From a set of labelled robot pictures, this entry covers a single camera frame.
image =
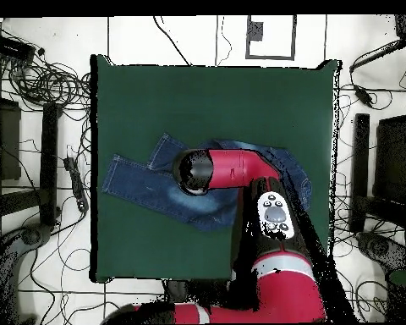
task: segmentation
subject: grout line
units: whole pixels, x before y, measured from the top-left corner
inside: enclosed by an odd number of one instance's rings
[[[2,35],[2,26],[3,23],[0,23],[0,36]],[[2,73],[2,62],[0,62],[0,74]],[[0,75],[0,98],[2,98],[2,76]],[[1,151],[0,155],[0,165],[2,165],[2,155],[3,152]],[[0,170],[0,196],[3,194],[3,186],[2,186],[2,169]],[[0,216],[0,235],[3,235],[3,216]]]
[[[215,32],[215,67],[218,62],[218,15],[217,15],[217,30]]]
[[[328,15],[325,15],[325,42],[323,43],[323,61],[326,61],[326,37],[328,31]]]
[[[107,56],[110,57],[110,18],[107,17]]]
[[[20,293],[44,293],[49,294],[78,294],[78,295],[104,295],[104,292],[90,292],[90,291],[69,291],[69,290],[51,290],[50,292],[41,289],[18,289]],[[134,293],[134,292],[105,292],[106,295],[164,295],[163,293]]]

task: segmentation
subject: jeans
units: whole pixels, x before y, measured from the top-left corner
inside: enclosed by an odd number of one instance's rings
[[[281,181],[288,172],[301,205],[305,210],[309,208],[311,182],[290,152],[235,140],[209,140],[196,148],[258,151],[280,172]],[[187,149],[189,148],[184,143],[164,134],[146,165],[114,155],[102,192],[150,208],[200,230],[210,231],[232,226],[236,216],[237,188],[214,189],[205,196],[188,196],[173,179],[173,159]]]

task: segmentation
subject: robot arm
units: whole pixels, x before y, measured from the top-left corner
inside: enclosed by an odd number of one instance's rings
[[[293,186],[286,185],[292,195],[289,199],[280,173],[258,152],[184,151],[173,164],[173,177],[191,196],[204,195],[215,188],[241,189],[241,249],[233,264],[236,278],[232,278],[229,291],[240,295],[237,288],[253,283],[256,306],[241,311],[151,303],[134,308],[133,322],[153,322],[149,319],[160,310],[167,322],[176,324],[357,322],[335,266],[321,249]]]

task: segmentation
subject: tangled wires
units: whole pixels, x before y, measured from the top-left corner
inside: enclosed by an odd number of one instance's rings
[[[68,108],[69,105],[83,104],[81,109],[85,109],[82,99],[90,98],[90,74],[80,80],[74,71],[71,73],[62,67],[73,71],[66,65],[45,61],[42,66],[32,64],[24,71],[13,66],[9,70],[9,82],[17,95],[33,105],[55,102]]]
[[[350,91],[349,88],[345,88],[347,85],[342,86],[340,90],[345,90],[345,91]],[[339,132],[338,132],[338,141],[340,142],[342,148],[343,146],[347,148],[353,148],[351,143],[348,143],[346,139],[342,139],[342,134],[341,134],[341,128],[346,124],[345,119],[348,116],[349,110],[351,106],[356,103],[358,100],[352,102],[351,98],[347,94],[343,94],[340,96],[340,98],[345,98],[347,99],[347,104],[344,106],[340,107],[341,116],[342,120],[340,121],[339,125]],[[376,146],[370,146],[369,150],[376,148]],[[352,155],[345,157],[339,161],[337,161],[337,165],[341,163],[347,162],[349,159],[352,158]],[[351,255],[354,251],[356,251],[356,254],[359,254],[359,247],[357,246],[355,234],[351,233],[348,230],[348,220],[349,220],[349,213],[351,212],[351,206],[350,206],[350,190],[349,186],[351,185],[350,182],[347,180],[347,176],[341,172],[337,172],[337,194],[335,196],[335,213],[336,213],[336,219],[335,219],[335,240],[333,241],[332,245],[344,245],[344,247],[347,248],[346,252],[343,253],[342,251],[339,251],[334,258],[340,259],[346,256]],[[393,236],[396,235],[397,232],[402,232],[403,229],[400,229],[398,226],[392,223],[386,223],[385,221],[381,220],[380,218],[374,217],[374,216],[366,216],[365,219],[367,220],[372,220],[375,223],[373,224],[370,232],[375,233],[375,234],[380,234],[387,236],[388,238],[392,238]],[[365,280],[362,282],[358,282],[356,285],[356,288],[354,285],[346,278],[346,276],[341,273],[340,271],[337,270],[338,276],[342,283],[347,283],[349,288],[346,289],[346,294],[348,296],[349,301],[351,302],[351,305],[353,309],[356,307],[356,312],[359,315],[359,318],[363,322],[367,322],[367,318],[365,317],[365,312],[371,312],[373,311],[374,313],[379,313],[379,321],[381,318],[386,318],[387,317],[387,301],[383,300],[380,296],[381,291],[379,290],[379,295],[374,295],[372,299],[370,297],[365,298],[365,295],[360,295],[359,292],[361,289],[364,289],[364,287],[371,286],[373,285],[376,289],[383,289],[384,291],[387,291],[387,286],[385,283],[380,283],[376,280]]]

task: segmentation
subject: green mat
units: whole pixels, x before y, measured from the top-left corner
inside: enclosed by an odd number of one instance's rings
[[[218,138],[288,148],[310,177],[310,218],[326,247],[338,65],[113,66],[98,56],[96,279],[230,277],[231,229],[203,233],[100,191],[113,154],[147,163],[164,131],[190,147]]]

